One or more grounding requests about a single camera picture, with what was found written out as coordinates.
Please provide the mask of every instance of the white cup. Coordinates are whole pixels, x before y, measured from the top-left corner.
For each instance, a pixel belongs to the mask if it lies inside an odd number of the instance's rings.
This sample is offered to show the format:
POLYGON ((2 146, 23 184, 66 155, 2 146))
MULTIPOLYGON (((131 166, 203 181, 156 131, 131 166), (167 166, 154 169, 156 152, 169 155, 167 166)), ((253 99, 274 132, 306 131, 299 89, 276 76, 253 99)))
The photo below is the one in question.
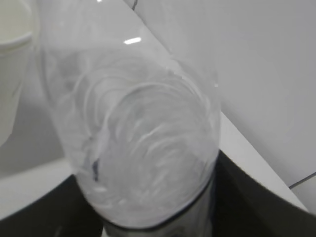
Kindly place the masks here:
POLYGON ((0 0, 0 146, 12 133, 32 43, 32 14, 23 0, 0 0))

